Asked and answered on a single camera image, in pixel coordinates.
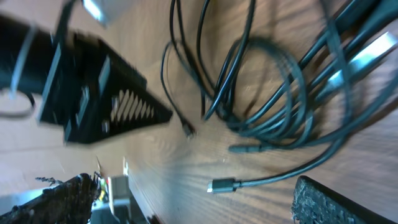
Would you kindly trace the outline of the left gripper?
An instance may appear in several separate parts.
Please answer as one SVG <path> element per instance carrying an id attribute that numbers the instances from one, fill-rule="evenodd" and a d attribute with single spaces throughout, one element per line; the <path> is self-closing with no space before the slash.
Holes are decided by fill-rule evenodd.
<path id="1" fill-rule="evenodd" d="M 62 128 L 68 143 L 93 144 L 172 117 L 135 67 L 102 40 L 76 32 L 57 44 L 42 96 L 39 122 Z"/>

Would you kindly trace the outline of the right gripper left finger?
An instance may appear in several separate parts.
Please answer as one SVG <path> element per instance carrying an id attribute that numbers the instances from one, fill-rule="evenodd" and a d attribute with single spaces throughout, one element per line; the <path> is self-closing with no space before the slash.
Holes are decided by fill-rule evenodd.
<path id="1" fill-rule="evenodd" d="M 92 204 L 101 193 L 99 177 L 97 172 L 81 173 L 65 182 L 40 177 L 42 182 L 57 186 L 43 189 L 38 197 L 13 206 L 1 215 L 1 223 L 89 223 Z"/>

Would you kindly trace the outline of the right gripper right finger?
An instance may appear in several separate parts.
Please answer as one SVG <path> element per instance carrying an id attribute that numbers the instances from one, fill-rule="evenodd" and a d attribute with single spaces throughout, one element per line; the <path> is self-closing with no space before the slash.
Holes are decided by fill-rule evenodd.
<path id="1" fill-rule="evenodd" d="M 306 175 L 297 179 L 291 211 L 295 223 L 394 224 Z"/>

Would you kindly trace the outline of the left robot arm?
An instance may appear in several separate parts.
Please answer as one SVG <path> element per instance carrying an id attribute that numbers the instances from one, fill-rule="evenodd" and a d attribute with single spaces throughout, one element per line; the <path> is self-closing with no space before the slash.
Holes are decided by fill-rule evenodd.
<path id="1" fill-rule="evenodd" d="M 93 144 L 170 121 L 172 111 L 146 79 L 103 40 L 71 31 L 64 44 L 40 29 L 1 18 L 1 87 L 39 94 L 38 120 L 61 126 L 67 143 Z"/>

